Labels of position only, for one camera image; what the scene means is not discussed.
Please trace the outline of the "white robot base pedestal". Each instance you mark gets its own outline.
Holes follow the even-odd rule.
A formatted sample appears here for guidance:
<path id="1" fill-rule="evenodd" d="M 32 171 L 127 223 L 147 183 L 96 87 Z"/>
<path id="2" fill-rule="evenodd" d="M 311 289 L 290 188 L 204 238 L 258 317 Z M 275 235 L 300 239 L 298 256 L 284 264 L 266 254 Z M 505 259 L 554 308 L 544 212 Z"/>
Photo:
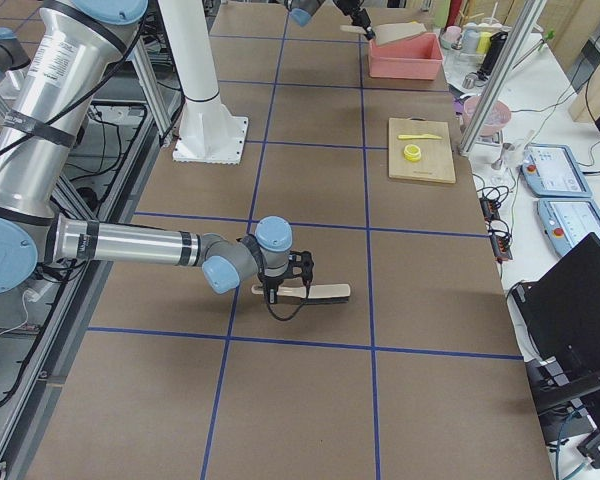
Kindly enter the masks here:
<path id="1" fill-rule="evenodd" d="M 249 120 L 224 105 L 200 1 L 162 1 L 163 20 L 185 105 L 173 158 L 178 162 L 238 164 Z"/>

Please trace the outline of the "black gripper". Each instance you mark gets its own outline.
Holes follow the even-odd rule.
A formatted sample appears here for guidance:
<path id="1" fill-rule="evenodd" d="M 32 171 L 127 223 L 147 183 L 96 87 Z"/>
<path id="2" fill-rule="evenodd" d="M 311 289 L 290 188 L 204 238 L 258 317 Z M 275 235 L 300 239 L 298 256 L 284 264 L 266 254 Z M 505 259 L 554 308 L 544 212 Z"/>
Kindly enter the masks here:
<path id="1" fill-rule="evenodd" d="M 313 283 L 314 262 L 309 251 L 291 250 L 288 261 L 279 274 L 261 273 L 259 280 L 264 284 L 264 298 L 267 304 L 278 302 L 278 287 L 287 280 L 300 279 L 305 288 L 310 288 Z"/>
<path id="2" fill-rule="evenodd" d="M 335 6 L 347 17 L 351 19 L 352 25 L 363 26 L 364 36 L 367 40 L 375 38 L 373 27 L 368 24 L 368 15 L 362 7 L 362 2 L 359 0 L 334 0 Z"/>

